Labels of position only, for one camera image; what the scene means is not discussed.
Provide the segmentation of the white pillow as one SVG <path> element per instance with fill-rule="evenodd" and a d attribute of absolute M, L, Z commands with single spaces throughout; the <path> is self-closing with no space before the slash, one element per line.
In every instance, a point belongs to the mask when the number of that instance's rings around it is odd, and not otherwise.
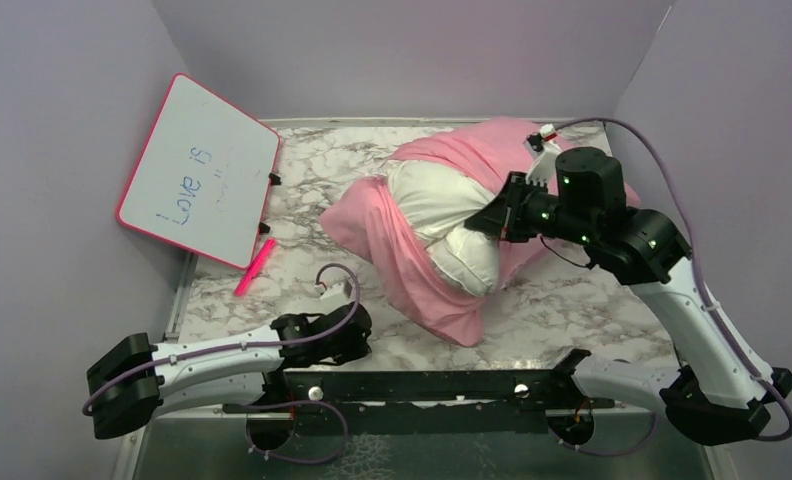
<path fill-rule="evenodd" d="M 438 276 L 474 297 L 491 293 L 500 281 L 499 247 L 467 229 L 465 221 L 493 199 L 492 193 L 467 175 L 429 161 L 388 160 L 382 173 Z"/>

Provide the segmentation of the pink floral pillowcase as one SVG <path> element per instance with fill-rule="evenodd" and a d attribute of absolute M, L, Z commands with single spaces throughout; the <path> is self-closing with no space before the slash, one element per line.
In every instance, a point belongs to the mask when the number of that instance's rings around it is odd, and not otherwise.
<path fill-rule="evenodd" d="M 498 117 L 422 137 L 398 147 L 385 161 L 421 160 L 451 167 L 489 190 L 493 198 L 511 171 L 526 172 L 532 157 L 524 146 L 541 125 Z M 547 250 L 538 240 L 511 244 L 494 240 L 500 253 L 500 281 L 488 295 L 474 297 L 444 282 L 433 270 L 393 200 L 382 167 L 354 181 L 320 217 L 324 232 L 339 246 L 375 267 L 387 301 L 409 320 L 452 344 L 482 341 L 481 309 L 488 297 Z"/>

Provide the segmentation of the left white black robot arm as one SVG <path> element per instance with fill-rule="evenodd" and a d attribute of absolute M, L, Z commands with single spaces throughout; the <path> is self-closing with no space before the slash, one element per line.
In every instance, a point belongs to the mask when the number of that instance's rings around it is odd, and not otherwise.
<path fill-rule="evenodd" d="M 273 372 L 337 364 L 367 356 L 368 311 L 350 302 L 330 313 L 284 314 L 242 334 L 196 343 L 125 337 L 86 373 L 90 396 L 82 408 L 93 434 L 107 440 L 132 433 L 166 413 L 212 404 L 285 401 L 286 384 Z"/>

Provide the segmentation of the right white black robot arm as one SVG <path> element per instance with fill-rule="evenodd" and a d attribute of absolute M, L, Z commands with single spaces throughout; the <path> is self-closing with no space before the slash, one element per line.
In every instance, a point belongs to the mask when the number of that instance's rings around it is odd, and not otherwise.
<path fill-rule="evenodd" d="M 512 172 L 499 194 L 466 220 L 491 239 L 534 238 L 582 246 L 591 265 L 611 273 L 657 317 L 683 355 L 680 368 L 649 368 L 576 349 L 552 371 L 551 398 L 625 402 L 664 416 L 706 446 L 762 441 L 768 405 L 792 390 L 792 373 L 754 353 L 694 274 L 692 249 L 666 215 L 627 202 L 620 162 L 594 147 L 555 161 L 555 191 Z"/>

